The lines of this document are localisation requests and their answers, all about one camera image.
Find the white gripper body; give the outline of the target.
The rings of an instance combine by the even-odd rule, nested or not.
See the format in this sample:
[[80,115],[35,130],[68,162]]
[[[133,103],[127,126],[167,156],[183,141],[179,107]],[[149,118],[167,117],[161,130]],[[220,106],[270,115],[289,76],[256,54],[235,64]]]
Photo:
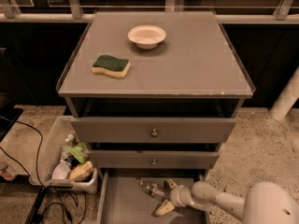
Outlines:
[[176,207],[192,206],[194,201],[189,187],[175,186],[170,192],[170,201]]

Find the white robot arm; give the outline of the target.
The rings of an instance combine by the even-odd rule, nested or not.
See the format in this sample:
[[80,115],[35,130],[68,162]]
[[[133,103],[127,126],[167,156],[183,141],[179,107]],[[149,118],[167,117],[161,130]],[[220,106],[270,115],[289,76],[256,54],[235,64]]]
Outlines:
[[170,183],[173,185],[170,197],[156,210],[157,216],[176,207],[190,206],[204,211],[215,205],[242,224],[299,224],[299,204],[285,189],[271,182],[253,185],[245,198],[219,191],[204,181],[197,181],[191,187]]

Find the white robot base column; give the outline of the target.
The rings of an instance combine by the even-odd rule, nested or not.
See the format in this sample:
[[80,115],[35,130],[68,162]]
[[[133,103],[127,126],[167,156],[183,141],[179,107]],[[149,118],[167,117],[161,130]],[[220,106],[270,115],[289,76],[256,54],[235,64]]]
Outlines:
[[299,99],[299,67],[296,68],[287,85],[274,102],[269,113],[275,120],[286,117],[292,106]]

